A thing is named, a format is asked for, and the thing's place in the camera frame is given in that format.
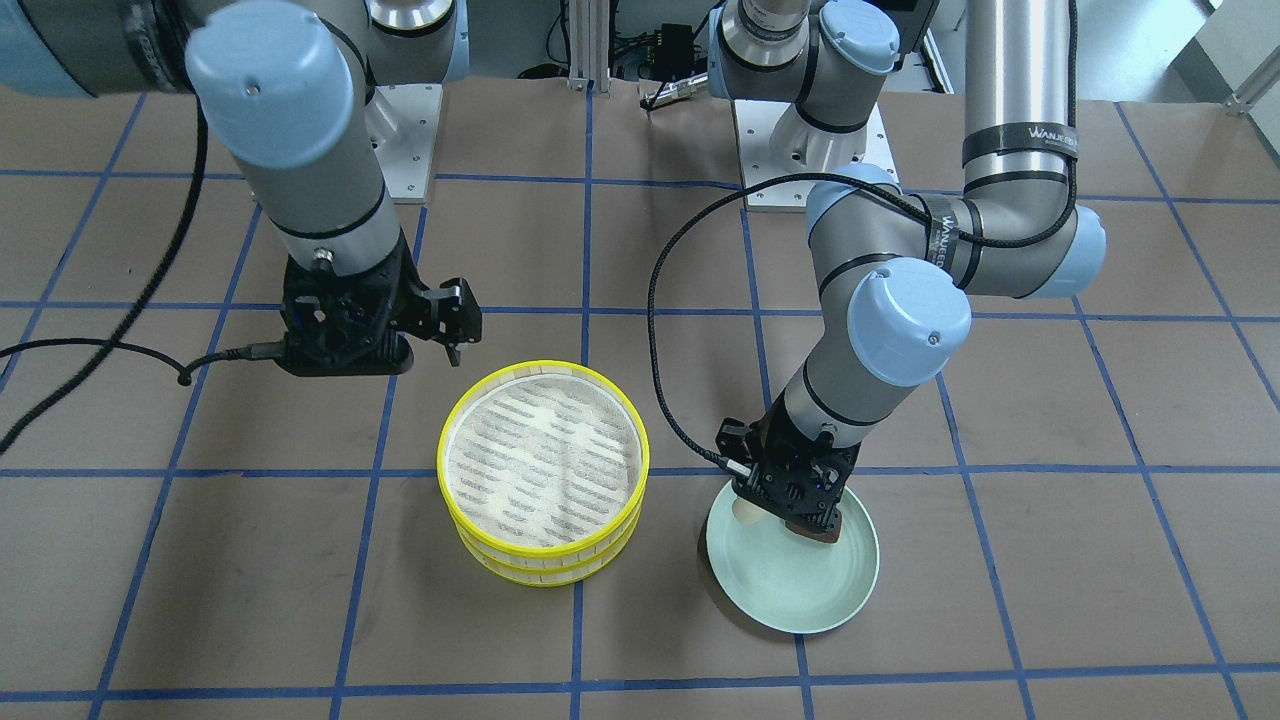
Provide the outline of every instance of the wall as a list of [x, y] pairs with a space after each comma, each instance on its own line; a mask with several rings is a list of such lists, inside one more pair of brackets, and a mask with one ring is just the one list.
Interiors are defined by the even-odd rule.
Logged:
[[[1280, 45], [1280, 3], [1225, 0], [1196, 33], [1194, 44], [1226, 85], [1238, 87]], [[1252, 117], [1271, 146], [1280, 147], [1280, 86], [1253, 108]]]

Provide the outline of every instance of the cable connector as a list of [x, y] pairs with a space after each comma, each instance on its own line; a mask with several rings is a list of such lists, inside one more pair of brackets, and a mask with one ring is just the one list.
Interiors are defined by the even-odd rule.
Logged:
[[723, 456], [721, 457], [721, 460], [722, 461], [717, 462], [717, 465], [719, 465], [722, 470], [733, 475], [735, 478], [745, 480], [751, 477], [751, 469], [748, 468], [746, 465], [742, 465], [737, 460], [730, 460], [728, 457]]
[[243, 347], [219, 350], [218, 352], [193, 360], [183, 368], [182, 372], [178, 373], [178, 384], [182, 387], [189, 387], [191, 377], [195, 372], [212, 363], [221, 363], [224, 360], [279, 360], [280, 357], [284, 357], [284, 351], [285, 345], [283, 340], [278, 340], [275, 342], [255, 342], [253, 345], [246, 345]]

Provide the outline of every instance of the floor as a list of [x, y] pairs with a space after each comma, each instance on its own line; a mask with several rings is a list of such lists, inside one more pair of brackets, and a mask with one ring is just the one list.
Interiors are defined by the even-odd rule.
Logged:
[[[883, 97], [908, 187], [961, 186], [961, 104]], [[485, 341], [460, 369], [419, 343], [393, 379], [244, 363], [180, 388], [110, 359], [0, 464], [0, 717], [1280, 717], [1280, 170], [1216, 106], [1079, 117], [1106, 269], [1073, 300], [975, 299], [851, 480], [878, 588], [792, 637], [700, 559], [724, 478], [663, 424], [645, 359], [658, 247], [739, 182], [727, 105], [451, 86], [430, 211], [401, 213], [429, 282], [471, 281]], [[175, 222], [192, 127], [184, 99], [0, 95], [0, 345], [108, 332]], [[225, 151], [210, 173], [129, 338], [179, 357], [280, 332], [282, 246]], [[800, 217], [704, 225], [658, 333], [705, 443], [820, 323]], [[84, 357], [10, 361], [0, 425]], [[620, 383], [653, 441], [630, 546], [559, 589], [471, 560], [434, 473], [462, 392], [539, 357]]]

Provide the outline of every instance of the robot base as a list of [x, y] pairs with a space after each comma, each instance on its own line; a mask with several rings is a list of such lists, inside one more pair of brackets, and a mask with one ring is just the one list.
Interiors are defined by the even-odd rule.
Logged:
[[443, 104], [439, 85], [388, 85], [365, 109], [374, 155], [398, 204], [426, 202]]
[[[823, 168], [800, 168], [771, 151], [769, 136], [788, 105], [788, 102], [763, 100], [733, 101], [733, 124], [737, 129], [739, 163], [742, 169], [744, 186], [753, 186], [788, 173], [823, 170]], [[844, 158], [840, 164], [850, 161], [870, 163], [884, 168], [891, 176], [897, 176], [878, 105], [872, 110], [867, 122], [867, 151], [856, 160]], [[749, 196], [746, 209], [760, 213], [804, 213], [810, 190], [813, 190], [812, 182], [778, 184]]]

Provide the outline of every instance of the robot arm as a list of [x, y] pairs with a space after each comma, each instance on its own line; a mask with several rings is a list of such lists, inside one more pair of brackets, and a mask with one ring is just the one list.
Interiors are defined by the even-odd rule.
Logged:
[[[808, 218], [826, 333], [760, 420], [726, 420], [717, 436], [746, 468], [737, 495], [818, 539], [838, 533], [836, 502], [863, 438], [965, 340], [965, 292], [1069, 297], [1106, 252], [1097, 214], [1080, 206], [1048, 237], [1015, 242], [1053, 227], [1073, 197], [1068, 0], [970, 10], [964, 195], [906, 197], [932, 218], [922, 232], [864, 191], [819, 183]], [[840, 172], [901, 193], [873, 165]]]
[[393, 374], [412, 364], [402, 333], [440, 342], [456, 365], [481, 316], [466, 281], [419, 278], [365, 108], [383, 78], [463, 74], [465, 28], [463, 0], [0, 0], [0, 51], [18, 60], [0, 79], [55, 95], [195, 91], [289, 251], [276, 363]]

